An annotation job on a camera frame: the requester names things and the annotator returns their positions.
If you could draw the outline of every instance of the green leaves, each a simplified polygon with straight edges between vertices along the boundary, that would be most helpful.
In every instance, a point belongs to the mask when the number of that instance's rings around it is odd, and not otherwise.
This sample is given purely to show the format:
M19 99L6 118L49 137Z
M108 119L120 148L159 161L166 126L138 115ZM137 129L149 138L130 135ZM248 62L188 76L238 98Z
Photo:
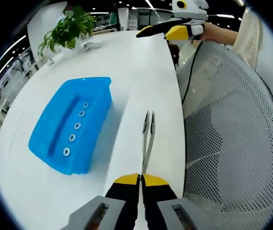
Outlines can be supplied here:
M74 49L76 37L92 34L95 19L90 14L85 13L81 6L74 7L70 13L66 11L65 15L66 17L60 20L52 31L45 34L44 42L38 47L38 54L42 57L42 51L45 48L50 48L54 53L56 45Z
M82 16L84 13L85 13L85 12L83 11L82 6L75 6L75 7L73 8L73 15L74 15L75 17L80 17L80 16Z
M69 49L75 48L75 38L71 39L70 41L66 42L66 47Z
M42 53L42 51L43 51L43 49L46 47L46 42L43 42L43 43L41 43L40 45L39 45L39 47L38 47L38 55L40 55L40 56L44 56L43 55L43 53Z

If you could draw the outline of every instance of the black cable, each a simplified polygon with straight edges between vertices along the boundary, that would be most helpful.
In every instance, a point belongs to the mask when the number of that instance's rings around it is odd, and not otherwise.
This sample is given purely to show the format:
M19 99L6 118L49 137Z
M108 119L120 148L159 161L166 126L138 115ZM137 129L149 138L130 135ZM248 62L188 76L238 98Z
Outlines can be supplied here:
M186 94L188 93L188 90L189 90L189 86L190 86L190 78L192 77L192 70L193 70L193 66L194 66L195 58L196 58L196 55L197 55L198 50L199 50L200 46L202 45L202 43L203 43L203 41L201 41L201 42L199 43L199 45L198 45L198 47L197 47L197 49L196 49L196 52L195 52L195 54L194 54L192 64L191 64L191 66L190 66L189 83L188 83L188 86L186 87L186 90L185 90L185 93L184 93L184 97L183 97L183 99L182 99L182 105L183 105L183 103L184 103L184 101L185 101Z

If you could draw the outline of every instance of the beige sleeve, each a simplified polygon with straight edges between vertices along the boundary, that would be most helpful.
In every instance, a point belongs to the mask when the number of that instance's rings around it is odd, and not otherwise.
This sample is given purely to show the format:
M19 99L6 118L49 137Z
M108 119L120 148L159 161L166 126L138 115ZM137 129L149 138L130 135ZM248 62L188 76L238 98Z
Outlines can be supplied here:
M255 13L245 11L237 39L231 51L241 57L254 70L257 63L257 54L260 39L260 20Z

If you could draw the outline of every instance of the white table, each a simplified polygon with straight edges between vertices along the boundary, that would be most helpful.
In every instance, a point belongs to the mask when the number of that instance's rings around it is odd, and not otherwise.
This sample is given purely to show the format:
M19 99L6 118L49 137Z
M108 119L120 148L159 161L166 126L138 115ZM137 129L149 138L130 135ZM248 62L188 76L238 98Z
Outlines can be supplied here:
M177 78L162 35L135 38L136 31L95 36L101 48L73 57L55 56L15 98L0 131L0 193L27 230L58 230L69 215L113 181L139 173L142 126L155 112L155 138L147 172L166 179L182 196L185 166L184 125ZM113 104L85 175L63 175L29 149L28 141L42 111L69 79L108 76ZM138 225L145 225L144 219Z

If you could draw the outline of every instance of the blue plastic container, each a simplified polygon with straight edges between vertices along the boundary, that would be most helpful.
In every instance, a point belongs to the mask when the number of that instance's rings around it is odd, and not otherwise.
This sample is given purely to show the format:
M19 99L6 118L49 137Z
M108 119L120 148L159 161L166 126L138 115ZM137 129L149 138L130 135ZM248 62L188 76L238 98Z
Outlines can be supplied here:
M111 105L110 83L108 77L65 82L40 116L29 149L63 174L87 173Z

